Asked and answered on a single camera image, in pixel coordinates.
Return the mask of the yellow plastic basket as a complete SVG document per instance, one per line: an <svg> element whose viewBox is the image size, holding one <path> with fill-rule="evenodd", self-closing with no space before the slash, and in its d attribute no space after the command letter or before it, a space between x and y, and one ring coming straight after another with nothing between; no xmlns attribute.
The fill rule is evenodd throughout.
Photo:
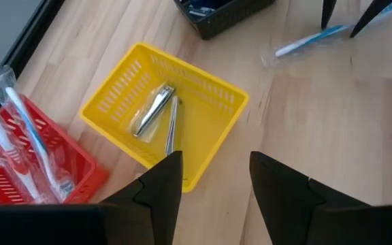
<svg viewBox="0 0 392 245"><path fill-rule="evenodd" d="M130 157L151 168L165 158L170 107L141 137L131 132L135 115L162 86L174 88L181 105L176 148L183 152L185 193L192 191L240 117L249 96L185 61L145 43L135 44L80 112L81 118Z"/></svg>

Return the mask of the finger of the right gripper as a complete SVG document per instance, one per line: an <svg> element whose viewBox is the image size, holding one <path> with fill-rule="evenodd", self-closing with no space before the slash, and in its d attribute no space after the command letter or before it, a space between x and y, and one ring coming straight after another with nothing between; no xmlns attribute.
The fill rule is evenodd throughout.
<svg viewBox="0 0 392 245"><path fill-rule="evenodd" d="M329 20L333 14L337 0L323 0L322 15L321 15L321 29L327 28Z"/></svg>
<svg viewBox="0 0 392 245"><path fill-rule="evenodd" d="M392 0L373 0L353 28L350 38L354 38L366 25L379 15L381 11L391 4Z"/></svg>

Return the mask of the silver tweezers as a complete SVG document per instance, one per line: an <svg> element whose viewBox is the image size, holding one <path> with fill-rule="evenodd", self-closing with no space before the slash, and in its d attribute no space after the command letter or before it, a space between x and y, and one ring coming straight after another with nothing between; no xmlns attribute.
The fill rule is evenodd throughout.
<svg viewBox="0 0 392 245"><path fill-rule="evenodd" d="M184 106L182 100L174 95L171 99L169 130L165 145L165 155L182 150Z"/></svg>

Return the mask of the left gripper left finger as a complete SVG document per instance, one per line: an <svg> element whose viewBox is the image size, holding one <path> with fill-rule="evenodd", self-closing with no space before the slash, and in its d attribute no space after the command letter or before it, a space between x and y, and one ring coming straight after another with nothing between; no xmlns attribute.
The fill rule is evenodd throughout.
<svg viewBox="0 0 392 245"><path fill-rule="evenodd" d="M182 196L182 151L100 202L107 245L172 245Z"/></svg>

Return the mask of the blue razor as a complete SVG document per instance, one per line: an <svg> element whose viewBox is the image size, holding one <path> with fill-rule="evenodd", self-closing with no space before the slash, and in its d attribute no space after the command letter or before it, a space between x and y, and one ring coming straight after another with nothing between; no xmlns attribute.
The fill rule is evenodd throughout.
<svg viewBox="0 0 392 245"><path fill-rule="evenodd" d="M193 18L203 18L206 17L208 14L212 13L215 11L215 9L212 9L210 7L201 7L201 6L193 6L190 5L188 8L190 16Z"/></svg>

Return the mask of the silver nail clipper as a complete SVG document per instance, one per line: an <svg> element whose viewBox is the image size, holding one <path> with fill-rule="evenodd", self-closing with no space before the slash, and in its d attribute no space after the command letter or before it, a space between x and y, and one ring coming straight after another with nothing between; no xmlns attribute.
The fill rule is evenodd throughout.
<svg viewBox="0 0 392 245"><path fill-rule="evenodd" d="M132 136L142 142L151 142L160 125L161 116L176 89L162 84L148 93L145 102L131 120Z"/></svg>

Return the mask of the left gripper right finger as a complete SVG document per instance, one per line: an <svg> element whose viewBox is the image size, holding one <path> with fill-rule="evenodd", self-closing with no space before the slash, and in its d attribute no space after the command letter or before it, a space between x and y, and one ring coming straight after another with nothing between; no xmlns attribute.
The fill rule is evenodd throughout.
<svg viewBox="0 0 392 245"><path fill-rule="evenodd" d="M319 206L369 206L262 152L250 153L249 168L253 192L273 245L305 245L313 211Z"/></svg>

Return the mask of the red plastic basket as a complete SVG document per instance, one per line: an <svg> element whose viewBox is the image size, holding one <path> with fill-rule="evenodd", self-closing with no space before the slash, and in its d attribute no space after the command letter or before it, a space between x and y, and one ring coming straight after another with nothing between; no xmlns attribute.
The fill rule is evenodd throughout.
<svg viewBox="0 0 392 245"><path fill-rule="evenodd" d="M54 154L59 164L72 177L75 185L66 203L86 203L105 184L108 170L87 153L78 143L47 117L27 97L22 98L32 119L35 121L39 135L47 149ZM24 204L27 201L0 167L0 204Z"/></svg>

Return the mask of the black plastic basket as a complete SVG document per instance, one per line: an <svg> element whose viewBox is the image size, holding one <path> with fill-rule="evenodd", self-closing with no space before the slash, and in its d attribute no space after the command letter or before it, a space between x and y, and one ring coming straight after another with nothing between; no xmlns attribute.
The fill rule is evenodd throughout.
<svg viewBox="0 0 392 245"><path fill-rule="evenodd" d="M200 38L208 40L275 3L276 0L231 0L205 16L190 13L191 0L174 0Z"/></svg>

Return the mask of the black metal table frame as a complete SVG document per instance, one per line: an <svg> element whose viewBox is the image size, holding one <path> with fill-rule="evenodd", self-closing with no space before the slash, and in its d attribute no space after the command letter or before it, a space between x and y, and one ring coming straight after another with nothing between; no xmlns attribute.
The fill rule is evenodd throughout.
<svg viewBox="0 0 392 245"><path fill-rule="evenodd" d="M19 77L65 0L0 0L0 66Z"/></svg>

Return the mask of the blue toothbrush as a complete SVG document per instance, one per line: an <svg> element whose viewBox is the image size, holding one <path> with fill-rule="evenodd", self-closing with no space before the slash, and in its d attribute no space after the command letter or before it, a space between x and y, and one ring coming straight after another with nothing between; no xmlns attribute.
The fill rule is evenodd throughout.
<svg viewBox="0 0 392 245"><path fill-rule="evenodd" d="M387 19L392 16L392 4L386 7L379 15L377 15L368 25L366 25L362 30L366 29L369 26L376 25L379 22ZM262 64L265 67L269 67L275 65L281 60L287 59L289 56L297 55L301 50L308 49L311 46L317 46L321 42L326 39L335 39L337 37L348 37L350 38L350 34L358 23L358 21L353 23L344 23L344 24L335 24L329 26L318 33L313 33L311 35L305 36L301 39L297 39L294 42L290 42L283 46L275 46L269 49L267 54L261 56Z"/></svg>
<svg viewBox="0 0 392 245"><path fill-rule="evenodd" d="M30 141L35 151L40 168L50 185L56 198L63 203L69 199L70 194L75 189L74 179L69 172L64 169L65 160L63 150L51 150L42 136L39 129L29 113L26 103L14 87L16 75L14 70L8 66L0 66L0 103L13 108L15 116L19 117L19 123Z"/></svg>

